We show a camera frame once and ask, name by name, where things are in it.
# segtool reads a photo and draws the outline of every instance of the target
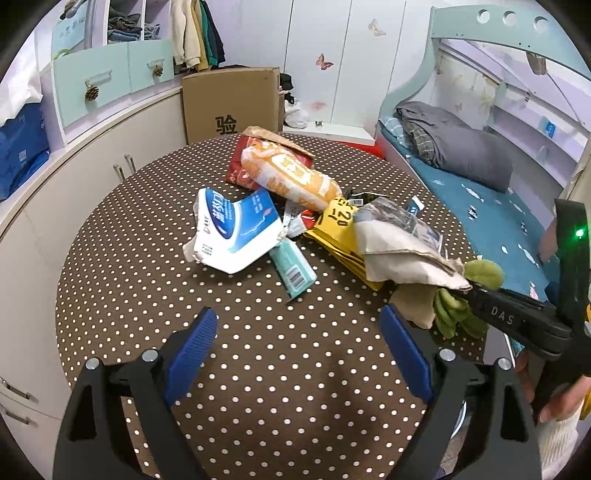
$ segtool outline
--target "red cloth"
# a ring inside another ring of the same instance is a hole
[[[363,150],[367,153],[371,153],[372,155],[375,155],[376,157],[379,157],[382,160],[385,160],[384,153],[377,145],[373,145],[373,146],[361,145],[361,144],[349,143],[349,142],[339,142],[339,143],[342,143],[343,145],[348,145],[353,148],[358,148],[359,150]]]

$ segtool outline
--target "cardboard box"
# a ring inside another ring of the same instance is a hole
[[[182,83],[190,144],[251,125],[278,131],[283,124],[279,68],[212,70],[188,75]]]

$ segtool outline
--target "polka dot tablecloth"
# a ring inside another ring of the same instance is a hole
[[[315,167],[343,189],[386,193],[401,205],[418,195],[421,218],[445,235],[450,256],[474,258],[456,218],[419,182],[361,150],[286,137],[314,153]],[[183,257],[200,188],[232,200],[248,194],[224,182],[237,140],[201,142],[151,163],[107,195],[82,226],[56,303],[69,385],[85,359],[132,360],[210,306],[219,315],[217,338],[173,413],[212,478],[383,478],[424,413],[379,331],[388,286],[373,292],[303,237],[297,243],[318,281],[292,302],[268,255],[235,275]],[[481,358],[482,342],[433,335],[467,358]],[[133,401],[123,402],[140,464],[159,478]]]

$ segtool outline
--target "hanging clothes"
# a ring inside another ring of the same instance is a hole
[[[207,52],[205,50],[205,39],[203,36],[203,18],[202,18],[202,10],[197,2],[199,0],[192,0],[191,2],[191,13],[193,14],[193,21],[195,22],[195,27],[197,27],[197,35],[199,36],[199,46],[200,46],[200,62],[197,65],[197,71],[202,72],[204,70],[209,70],[209,62],[207,61]]]
[[[199,2],[199,7],[201,8],[201,18],[203,19],[203,37],[205,39],[205,50],[207,50],[207,61],[212,67],[217,67],[217,57],[215,56],[217,53],[215,44],[216,40],[209,27],[209,19],[205,8],[203,8],[203,2]]]
[[[173,54],[176,65],[191,68],[201,61],[201,44],[191,12],[191,0],[171,0]]]
[[[200,0],[200,2],[201,2],[201,5],[203,6],[205,14],[207,15],[208,27],[211,30],[211,33],[213,34],[213,39],[215,41],[215,57],[217,60],[217,64],[219,65],[220,63],[223,63],[226,61],[225,52],[223,50],[222,38],[220,37],[220,34],[217,31],[216,24],[213,21],[212,13],[211,13],[211,10],[209,9],[209,6],[207,5],[207,2],[205,0]]]

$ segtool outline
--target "black clothes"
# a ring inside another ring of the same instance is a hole
[[[203,5],[203,9],[205,10],[205,14],[207,15],[207,39],[209,40],[209,44],[212,50],[215,47],[215,57],[217,58],[217,63],[220,64],[226,61],[222,38],[220,37],[220,34],[217,31],[216,24],[213,22],[212,13],[209,10],[207,2],[201,0],[201,4]]]

